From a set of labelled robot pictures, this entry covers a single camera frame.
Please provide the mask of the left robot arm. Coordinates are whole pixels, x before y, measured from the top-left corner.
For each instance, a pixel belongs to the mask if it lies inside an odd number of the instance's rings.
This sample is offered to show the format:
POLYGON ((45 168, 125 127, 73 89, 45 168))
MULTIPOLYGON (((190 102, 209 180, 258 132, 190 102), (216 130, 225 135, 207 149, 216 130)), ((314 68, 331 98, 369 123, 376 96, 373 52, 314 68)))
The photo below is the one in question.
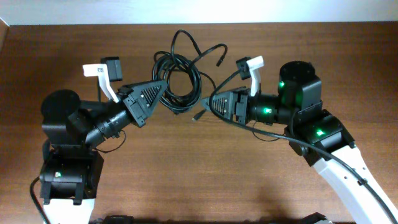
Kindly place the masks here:
POLYGON ((123 85, 115 100, 81 100, 72 90, 49 94, 41 105, 43 165, 40 203, 44 223, 89 223, 100 181, 104 150, 98 146, 119 138, 124 128, 143 127, 167 88, 164 80, 123 85))

